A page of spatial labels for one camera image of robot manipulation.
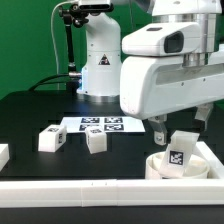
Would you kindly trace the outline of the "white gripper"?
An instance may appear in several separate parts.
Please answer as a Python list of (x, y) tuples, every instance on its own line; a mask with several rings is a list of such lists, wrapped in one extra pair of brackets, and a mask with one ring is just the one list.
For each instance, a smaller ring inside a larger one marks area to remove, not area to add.
[(205, 66), (184, 68), (182, 63), (182, 56), (132, 56), (121, 68), (120, 107), (128, 116), (149, 118), (154, 142), (160, 146), (167, 142), (164, 114), (199, 105), (195, 121), (206, 129), (213, 110), (210, 102), (224, 99), (223, 49), (212, 53)]

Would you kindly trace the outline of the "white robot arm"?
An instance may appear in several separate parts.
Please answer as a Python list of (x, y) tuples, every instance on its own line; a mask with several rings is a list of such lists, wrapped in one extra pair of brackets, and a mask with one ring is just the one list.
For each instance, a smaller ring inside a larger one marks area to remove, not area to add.
[(121, 37), (106, 5), (126, 0), (79, 0), (87, 12), (87, 62), (78, 93), (115, 99), (128, 116), (147, 119), (154, 141), (166, 143), (166, 115), (196, 107), (206, 121), (224, 99), (224, 45), (217, 42), (221, 0), (135, 0), (153, 21)]

